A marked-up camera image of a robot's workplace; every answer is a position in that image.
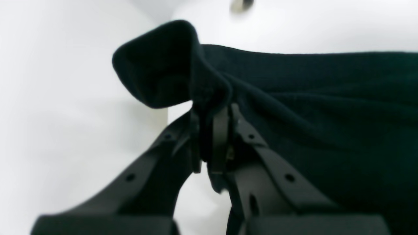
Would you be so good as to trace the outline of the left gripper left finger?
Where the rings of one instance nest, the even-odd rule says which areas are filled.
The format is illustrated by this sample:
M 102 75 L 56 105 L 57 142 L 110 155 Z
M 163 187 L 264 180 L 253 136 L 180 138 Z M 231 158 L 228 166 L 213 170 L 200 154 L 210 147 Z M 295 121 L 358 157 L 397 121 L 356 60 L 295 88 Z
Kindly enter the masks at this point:
M 193 153 L 199 118 L 189 111 L 98 194 L 54 215 L 40 216 L 33 235 L 177 235 L 179 190 L 200 158 Z

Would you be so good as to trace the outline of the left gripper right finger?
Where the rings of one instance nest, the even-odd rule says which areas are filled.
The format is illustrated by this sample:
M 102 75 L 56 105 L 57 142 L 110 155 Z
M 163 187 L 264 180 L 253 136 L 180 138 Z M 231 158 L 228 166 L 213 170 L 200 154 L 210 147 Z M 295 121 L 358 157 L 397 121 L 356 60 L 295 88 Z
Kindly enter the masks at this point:
M 233 103 L 212 122 L 208 172 L 229 191 L 233 235 L 389 235 L 381 215 L 343 208 L 313 186 Z

